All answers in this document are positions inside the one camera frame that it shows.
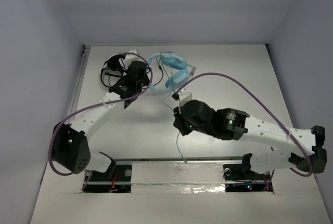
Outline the light blue headphones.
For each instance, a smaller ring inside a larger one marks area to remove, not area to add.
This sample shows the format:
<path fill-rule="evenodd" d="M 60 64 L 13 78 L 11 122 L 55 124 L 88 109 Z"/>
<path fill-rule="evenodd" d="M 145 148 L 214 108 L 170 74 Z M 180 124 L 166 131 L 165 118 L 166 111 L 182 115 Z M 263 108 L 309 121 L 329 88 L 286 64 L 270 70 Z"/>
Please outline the light blue headphones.
<path fill-rule="evenodd" d="M 159 58 L 162 65 L 170 70 L 170 77 L 165 81 L 164 88 L 157 88 L 153 84 L 149 86 L 149 89 L 156 93 L 168 94 L 175 91 L 193 77 L 195 73 L 196 67 L 175 53 L 157 52 L 148 58 L 148 64 L 151 65 L 155 58 Z"/>

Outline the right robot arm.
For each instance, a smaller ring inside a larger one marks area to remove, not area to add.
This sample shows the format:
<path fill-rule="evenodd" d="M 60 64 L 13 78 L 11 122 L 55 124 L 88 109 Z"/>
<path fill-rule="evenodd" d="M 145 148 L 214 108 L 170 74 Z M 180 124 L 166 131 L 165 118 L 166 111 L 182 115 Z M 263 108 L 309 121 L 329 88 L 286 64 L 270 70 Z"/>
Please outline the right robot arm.
<path fill-rule="evenodd" d="M 324 149 L 325 129 L 286 128 L 260 120 L 244 111 L 226 108 L 215 110 L 206 103 L 190 100 L 174 112 L 174 127 L 183 136 L 197 131 L 219 140 L 246 141 L 268 145 L 272 151 L 243 155 L 240 172 L 247 179 L 269 170 L 296 168 L 321 174 L 327 164 Z"/>

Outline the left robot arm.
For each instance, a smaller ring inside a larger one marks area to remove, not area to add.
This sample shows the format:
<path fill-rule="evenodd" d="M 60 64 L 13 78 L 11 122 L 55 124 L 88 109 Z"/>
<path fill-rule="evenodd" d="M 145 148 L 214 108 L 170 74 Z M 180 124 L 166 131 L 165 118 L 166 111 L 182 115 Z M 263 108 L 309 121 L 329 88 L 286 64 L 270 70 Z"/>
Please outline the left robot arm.
<path fill-rule="evenodd" d="M 54 127 L 49 146 L 49 163 L 58 163 L 69 175 L 95 172 L 103 179 L 116 173 L 116 161 L 103 152 L 91 153 L 89 141 L 114 115 L 125 110 L 151 84 L 151 68 L 142 61 L 132 61 L 125 75 L 105 94 L 98 104 L 83 108 Z"/>

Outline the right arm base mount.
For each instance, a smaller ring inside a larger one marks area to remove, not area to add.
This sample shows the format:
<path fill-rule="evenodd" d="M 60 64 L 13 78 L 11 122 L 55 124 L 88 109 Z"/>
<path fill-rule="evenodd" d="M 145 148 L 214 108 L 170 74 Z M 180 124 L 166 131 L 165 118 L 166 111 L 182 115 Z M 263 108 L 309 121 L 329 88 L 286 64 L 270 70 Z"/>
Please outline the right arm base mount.
<path fill-rule="evenodd" d="M 241 163 L 224 164 L 223 178 L 226 181 L 225 191 L 232 192 L 274 192 L 272 175 L 258 174 L 251 170 L 252 153 L 245 154 Z"/>

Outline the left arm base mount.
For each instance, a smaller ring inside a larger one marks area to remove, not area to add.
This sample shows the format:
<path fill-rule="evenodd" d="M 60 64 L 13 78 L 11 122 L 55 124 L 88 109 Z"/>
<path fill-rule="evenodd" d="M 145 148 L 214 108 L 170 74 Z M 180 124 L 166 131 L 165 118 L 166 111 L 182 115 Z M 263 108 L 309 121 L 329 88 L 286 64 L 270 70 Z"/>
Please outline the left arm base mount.
<path fill-rule="evenodd" d="M 132 164 L 117 164 L 109 155 L 100 152 L 111 162 L 106 172 L 87 172 L 82 191 L 85 193 L 131 193 Z"/>

